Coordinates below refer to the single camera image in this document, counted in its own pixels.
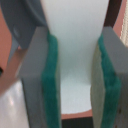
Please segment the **gripper teal padded right finger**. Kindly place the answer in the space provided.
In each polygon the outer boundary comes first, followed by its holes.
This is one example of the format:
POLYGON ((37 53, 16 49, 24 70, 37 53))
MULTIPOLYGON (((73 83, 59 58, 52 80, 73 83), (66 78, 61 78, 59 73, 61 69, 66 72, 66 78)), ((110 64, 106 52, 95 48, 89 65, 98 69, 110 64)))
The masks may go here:
POLYGON ((111 27, 96 45, 91 105, 94 128, 128 128, 128 49, 111 27))

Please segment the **gripper teal padded left finger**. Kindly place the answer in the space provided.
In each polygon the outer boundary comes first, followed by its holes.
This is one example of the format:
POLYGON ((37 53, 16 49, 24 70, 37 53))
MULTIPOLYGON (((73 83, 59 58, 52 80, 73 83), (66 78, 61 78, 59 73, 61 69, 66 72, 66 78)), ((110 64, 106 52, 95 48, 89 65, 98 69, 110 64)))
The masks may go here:
POLYGON ((37 27, 21 66, 30 128, 61 128, 58 42, 46 27, 37 27))

